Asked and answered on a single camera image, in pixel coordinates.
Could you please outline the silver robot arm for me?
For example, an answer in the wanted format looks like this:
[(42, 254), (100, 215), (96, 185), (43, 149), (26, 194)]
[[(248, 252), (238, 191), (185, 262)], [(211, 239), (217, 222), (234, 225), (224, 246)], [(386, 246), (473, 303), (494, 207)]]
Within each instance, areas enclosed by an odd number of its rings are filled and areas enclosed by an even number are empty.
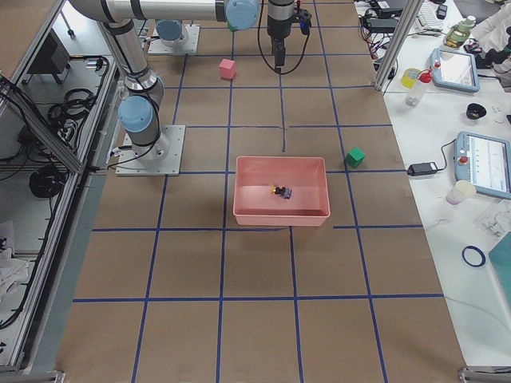
[(156, 32), (167, 45), (184, 44), (188, 40), (188, 31), (182, 22), (176, 19), (161, 19), (156, 22)]
[[(163, 97), (163, 84), (145, 58), (134, 20), (215, 21), (247, 30), (261, 22), (263, 11), (261, 1), (72, 1), (71, 5), (98, 23), (130, 94), (144, 94), (156, 103)], [(302, 34), (310, 35), (311, 14), (297, 1), (267, 3), (267, 32), (275, 59), (271, 70), (275, 73), (282, 73), (285, 39), (294, 23), (299, 24)]]

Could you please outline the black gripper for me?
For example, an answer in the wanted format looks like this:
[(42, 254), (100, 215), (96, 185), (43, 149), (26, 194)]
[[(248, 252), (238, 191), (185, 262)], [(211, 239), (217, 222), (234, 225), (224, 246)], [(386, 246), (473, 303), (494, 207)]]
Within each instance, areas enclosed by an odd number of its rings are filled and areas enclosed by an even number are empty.
[(285, 65), (286, 48), (283, 41), (288, 35), (289, 1), (269, 1), (267, 4), (267, 33), (273, 42), (274, 66)]

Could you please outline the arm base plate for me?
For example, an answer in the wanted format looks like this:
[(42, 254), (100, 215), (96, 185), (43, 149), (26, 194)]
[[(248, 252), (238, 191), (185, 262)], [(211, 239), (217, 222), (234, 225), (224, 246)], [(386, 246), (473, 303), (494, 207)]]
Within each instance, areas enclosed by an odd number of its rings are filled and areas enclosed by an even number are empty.
[(177, 39), (161, 39), (157, 28), (149, 39), (149, 55), (195, 55), (199, 43), (200, 25), (185, 24)]
[(126, 133), (115, 173), (117, 176), (178, 176), (184, 146), (185, 126), (162, 125), (160, 138), (153, 147), (133, 146)]

